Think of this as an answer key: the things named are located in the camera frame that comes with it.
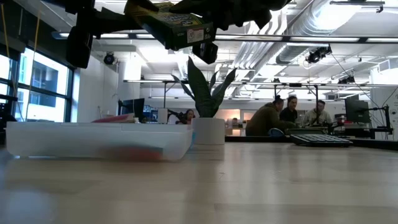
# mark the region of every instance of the desk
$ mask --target desk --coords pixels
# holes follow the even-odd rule
[[[397,187],[396,152],[355,147],[227,143],[179,162],[11,159],[0,164],[0,223],[395,224]]]

